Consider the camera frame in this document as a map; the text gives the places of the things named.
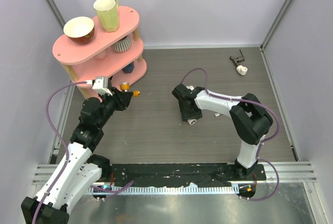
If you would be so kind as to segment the white PVC elbow fitting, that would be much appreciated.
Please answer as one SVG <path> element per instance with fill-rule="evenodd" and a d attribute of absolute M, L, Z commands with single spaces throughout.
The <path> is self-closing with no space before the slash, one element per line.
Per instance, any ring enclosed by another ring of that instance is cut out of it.
<path fill-rule="evenodd" d="M 197 122 L 196 119 L 189 119 L 187 121 L 188 121 L 189 125 L 194 125 Z"/>

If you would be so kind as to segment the orange faucet with chrome knob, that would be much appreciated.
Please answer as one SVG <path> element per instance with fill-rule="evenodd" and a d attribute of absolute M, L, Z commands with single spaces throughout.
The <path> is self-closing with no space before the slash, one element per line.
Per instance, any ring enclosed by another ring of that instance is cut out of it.
<path fill-rule="evenodd" d="M 120 90 L 124 92 L 129 92 L 130 91 L 130 84 L 128 81 L 122 81 L 119 84 Z M 138 97 L 140 95 L 140 91 L 134 90 L 132 91 L 134 97 Z"/>

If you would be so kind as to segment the dark faucet with white elbow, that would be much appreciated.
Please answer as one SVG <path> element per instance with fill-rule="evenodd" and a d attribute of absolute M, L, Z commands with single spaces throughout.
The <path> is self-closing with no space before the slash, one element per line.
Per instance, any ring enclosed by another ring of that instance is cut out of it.
<path fill-rule="evenodd" d="M 230 56 L 229 59 L 234 64 L 237 73 L 240 74 L 241 76 L 245 76 L 248 72 L 248 68 L 240 64 L 241 62 L 245 61 L 245 57 L 241 49 L 239 50 L 239 52 L 240 52 L 240 57 Z"/>

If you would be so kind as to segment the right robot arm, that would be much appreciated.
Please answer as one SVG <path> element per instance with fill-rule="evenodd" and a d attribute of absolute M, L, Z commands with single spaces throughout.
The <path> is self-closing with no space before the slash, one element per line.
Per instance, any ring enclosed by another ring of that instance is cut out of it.
<path fill-rule="evenodd" d="M 178 100 L 182 121 L 190 125 L 202 118 L 202 110 L 209 110 L 230 117 L 236 133 L 241 139 L 240 152 L 235 160 L 235 174 L 246 180 L 254 173 L 258 163 L 257 152 L 261 141 L 269 132 L 274 121 L 266 108 L 253 94 L 231 97 L 214 94 L 203 87 L 178 84 L 172 95 Z"/>

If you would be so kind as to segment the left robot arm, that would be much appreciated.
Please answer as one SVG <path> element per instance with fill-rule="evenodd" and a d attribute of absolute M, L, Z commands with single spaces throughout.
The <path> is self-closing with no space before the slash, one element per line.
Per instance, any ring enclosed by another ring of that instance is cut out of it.
<path fill-rule="evenodd" d="M 21 203 L 26 223 L 68 223 L 69 215 L 89 187 L 110 178 L 109 159 L 93 152 L 114 111 L 126 110 L 138 94 L 113 87 L 106 94 L 83 102 L 79 124 L 64 157 L 36 196 L 26 197 Z"/>

